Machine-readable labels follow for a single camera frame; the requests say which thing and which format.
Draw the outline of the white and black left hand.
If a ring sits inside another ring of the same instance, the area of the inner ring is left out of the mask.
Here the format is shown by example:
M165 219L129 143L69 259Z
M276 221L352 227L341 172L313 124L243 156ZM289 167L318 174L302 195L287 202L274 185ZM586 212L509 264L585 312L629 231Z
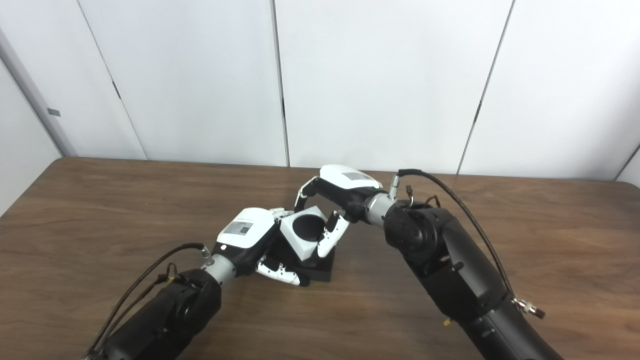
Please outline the white and black left hand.
M215 240L211 264L203 267L220 287L237 277L258 273L271 280L297 287L308 287L310 279L288 268L270 254L281 235L283 219L293 214L284 208L243 209Z

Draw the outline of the white and black right hand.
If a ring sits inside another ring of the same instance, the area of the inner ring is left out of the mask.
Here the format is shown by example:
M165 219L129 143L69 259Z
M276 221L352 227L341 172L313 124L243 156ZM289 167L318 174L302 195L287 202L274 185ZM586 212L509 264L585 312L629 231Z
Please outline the white and black right hand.
M315 265L324 260L343 237L350 224L368 223L368 212L375 198L386 196L381 182L352 167L327 164L318 175L300 187L294 203L294 211L301 212L308 198L322 196L338 206L326 221L317 237L316 247L300 260L305 265Z

